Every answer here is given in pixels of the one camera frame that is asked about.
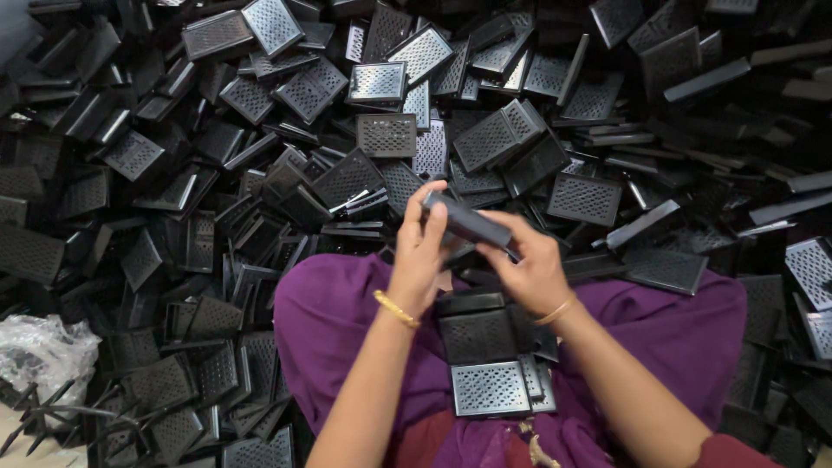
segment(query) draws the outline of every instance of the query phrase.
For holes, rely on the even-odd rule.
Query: floor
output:
[[[21,414],[21,411],[12,411],[0,404],[0,445],[12,431],[17,429]],[[0,459],[0,466],[2,468],[87,468],[86,447],[62,450],[51,437],[44,440],[29,457],[26,457],[26,451],[34,439],[33,436],[18,436]]]

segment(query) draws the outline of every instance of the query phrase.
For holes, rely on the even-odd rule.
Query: maroon fabric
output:
[[[385,468],[429,468],[453,425],[451,411],[429,416],[407,429],[393,448],[395,457]],[[702,443],[699,460],[692,468],[782,468],[734,437],[714,434]],[[505,452],[507,468],[533,468],[528,445],[513,435]]]
[[[693,468],[782,468],[734,437],[716,434],[702,443]]]

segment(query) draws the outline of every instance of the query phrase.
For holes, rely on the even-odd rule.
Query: purple sari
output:
[[[275,343],[286,383],[313,431],[329,409],[378,310],[373,291],[393,268],[377,256],[318,255],[286,275],[275,292]],[[454,279],[454,289],[468,286]],[[719,424],[745,324],[745,290],[706,271],[693,297],[618,281],[574,286],[587,310],[711,429]],[[431,311],[423,319],[404,375],[394,434],[453,408],[448,364]],[[557,413],[538,414],[543,450],[562,466],[610,466],[606,424],[586,382],[561,346],[552,368]],[[459,419],[435,468],[504,468],[512,421]]]

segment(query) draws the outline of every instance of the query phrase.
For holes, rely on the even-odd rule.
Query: bracelet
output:
[[[549,315],[543,317],[542,319],[535,320],[534,324],[535,325],[546,325],[546,324],[552,323],[555,320],[557,320],[558,318],[560,318],[560,316],[562,316],[563,314],[565,314],[569,310],[569,307],[572,307],[572,305],[575,302],[577,302],[577,297],[575,297],[575,293],[573,292],[573,293],[571,293],[571,295],[572,295],[572,297],[570,297],[569,299],[566,299],[566,301],[563,302],[560,307],[555,309],[554,312],[552,312]]]
[[[401,307],[396,306],[393,301],[390,300],[381,290],[377,289],[373,293],[375,296],[375,300],[381,304],[381,306],[388,311],[393,312],[393,315],[396,316],[399,320],[401,320],[405,325],[413,328],[414,330],[419,328],[422,325],[422,322],[414,319],[413,317],[409,316],[408,314],[404,313]]]

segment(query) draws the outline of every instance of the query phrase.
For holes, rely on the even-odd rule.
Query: plastic bag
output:
[[[75,379],[75,385],[54,404],[83,405],[100,341],[85,321],[64,326],[57,315],[45,319],[10,316],[0,322],[0,377],[17,391],[36,382],[40,401]]]

